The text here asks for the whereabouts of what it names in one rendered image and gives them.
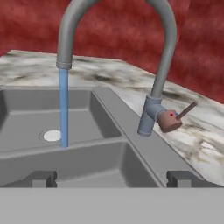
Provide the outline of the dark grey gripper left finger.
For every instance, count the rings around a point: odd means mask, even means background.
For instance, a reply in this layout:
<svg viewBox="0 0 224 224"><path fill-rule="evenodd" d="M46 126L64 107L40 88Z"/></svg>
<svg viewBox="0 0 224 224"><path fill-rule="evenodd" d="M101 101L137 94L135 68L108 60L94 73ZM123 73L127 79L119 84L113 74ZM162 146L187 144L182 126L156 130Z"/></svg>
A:
<svg viewBox="0 0 224 224"><path fill-rule="evenodd" d="M7 184L7 187L56 187L56 171L34 171L26 178Z"/></svg>

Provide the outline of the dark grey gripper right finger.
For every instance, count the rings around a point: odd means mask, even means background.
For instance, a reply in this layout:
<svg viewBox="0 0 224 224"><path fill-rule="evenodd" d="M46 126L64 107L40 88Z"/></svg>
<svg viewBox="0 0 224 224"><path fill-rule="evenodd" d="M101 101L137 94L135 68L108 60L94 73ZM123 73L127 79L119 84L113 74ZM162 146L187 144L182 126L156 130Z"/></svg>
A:
<svg viewBox="0 0 224 224"><path fill-rule="evenodd" d="M216 187L216 184L200 179L190 171L168 171L166 177L168 187Z"/></svg>

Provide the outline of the grey double sink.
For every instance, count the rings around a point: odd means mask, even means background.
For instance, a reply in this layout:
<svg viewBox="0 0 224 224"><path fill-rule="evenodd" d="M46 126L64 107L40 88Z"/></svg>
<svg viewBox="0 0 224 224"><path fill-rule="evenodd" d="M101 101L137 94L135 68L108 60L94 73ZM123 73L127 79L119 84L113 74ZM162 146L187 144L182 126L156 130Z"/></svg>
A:
<svg viewBox="0 0 224 224"><path fill-rule="evenodd" d="M168 171L198 176L158 134L137 134L138 115L108 87L69 91L69 145L44 134L60 127L56 87L0 87L0 186L56 171L60 187L164 187Z"/></svg>

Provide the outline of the grey arched faucet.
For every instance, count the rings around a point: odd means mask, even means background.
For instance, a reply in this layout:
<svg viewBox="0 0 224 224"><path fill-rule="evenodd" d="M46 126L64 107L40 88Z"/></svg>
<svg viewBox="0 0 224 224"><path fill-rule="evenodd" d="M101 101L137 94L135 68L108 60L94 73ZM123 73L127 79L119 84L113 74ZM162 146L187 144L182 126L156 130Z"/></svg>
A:
<svg viewBox="0 0 224 224"><path fill-rule="evenodd" d="M72 0L67 6L59 26L59 43L56 67L60 69L72 68L74 52L74 34L78 23L98 0ZM150 95L146 96L137 133L149 137L153 131L157 117L165 108L161 106L161 95L167 74L170 70L173 54L177 44L177 24L172 7L167 0L145 0L159 15L164 27L164 48L157 69Z"/></svg>

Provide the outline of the blue water stream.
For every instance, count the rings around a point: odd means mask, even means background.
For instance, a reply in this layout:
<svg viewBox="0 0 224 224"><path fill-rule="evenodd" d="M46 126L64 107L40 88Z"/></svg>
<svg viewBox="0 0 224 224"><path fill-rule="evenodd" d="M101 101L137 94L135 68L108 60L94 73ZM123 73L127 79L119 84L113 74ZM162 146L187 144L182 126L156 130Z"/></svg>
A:
<svg viewBox="0 0 224 224"><path fill-rule="evenodd" d="M61 146L68 146L68 70L59 70L59 105Z"/></svg>

